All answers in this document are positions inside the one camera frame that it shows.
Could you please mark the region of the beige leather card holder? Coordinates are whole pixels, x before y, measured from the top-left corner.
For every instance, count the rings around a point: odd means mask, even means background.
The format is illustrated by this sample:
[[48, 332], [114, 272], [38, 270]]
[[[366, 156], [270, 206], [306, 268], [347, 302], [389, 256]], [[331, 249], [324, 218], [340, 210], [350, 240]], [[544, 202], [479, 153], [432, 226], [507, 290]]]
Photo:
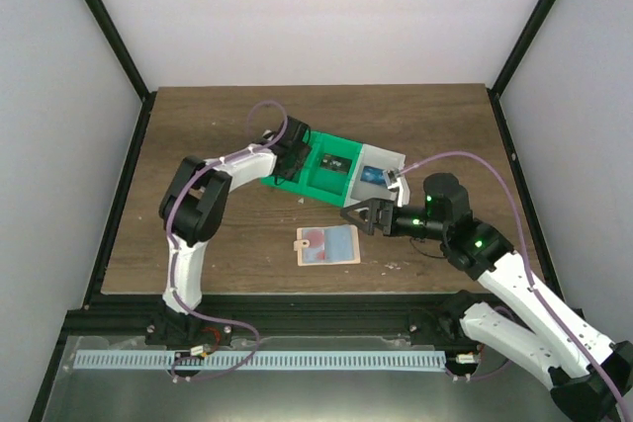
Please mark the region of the beige leather card holder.
[[[322, 228], [325, 234], [325, 260], [321, 263], [305, 264], [303, 262], [303, 249], [308, 242], [302, 238], [302, 231], [306, 228]], [[300, 227], [296, 230], [296, 239], [293, 243], [297, 254], [299, 267], [310, 266], [335, 266], [355, 265], [361, 263], [360, 243], [358, 230], [350, 224], [324, 227]]]

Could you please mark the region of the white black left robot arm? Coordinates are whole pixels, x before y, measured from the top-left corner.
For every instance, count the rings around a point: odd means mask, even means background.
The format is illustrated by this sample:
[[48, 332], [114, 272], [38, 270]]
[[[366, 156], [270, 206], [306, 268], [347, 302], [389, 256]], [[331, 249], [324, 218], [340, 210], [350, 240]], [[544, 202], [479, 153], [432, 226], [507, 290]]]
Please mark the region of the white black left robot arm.
[[166, 331], [179, 346], [192, 346], [202, 335], [201, 320], [190, 312], [202, 301], [206, 249], [220, 228], [229, 194], [259, 179], [298, 176], [312, 150], [311, 134], [307, 124], [287, 117], [278, 130], [228, 156], [191, 155], [181, 161], [159, 206], [169, 249], [163, 300], [178, 312]]

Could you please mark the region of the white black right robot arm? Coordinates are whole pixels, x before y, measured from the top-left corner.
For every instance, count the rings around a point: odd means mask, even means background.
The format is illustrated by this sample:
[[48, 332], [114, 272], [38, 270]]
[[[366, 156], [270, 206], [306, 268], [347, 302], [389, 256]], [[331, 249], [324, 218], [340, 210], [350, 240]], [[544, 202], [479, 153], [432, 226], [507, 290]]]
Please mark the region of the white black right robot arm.
[[447, 262], [498, 297], [509, 319], [460, 291], [437, 317], [442, 339], [468, 339], [523, 368], [572, 421], [631, 420], [623, 400], [632, 388], [632, 344], [614, 342], [568, 307], [525, 264], [495, 227], [474, 217], [467, 190], [450, 173], [423, 182], [423, 206], [372, 198], [341, 210], [367, 235], [435, 240]]

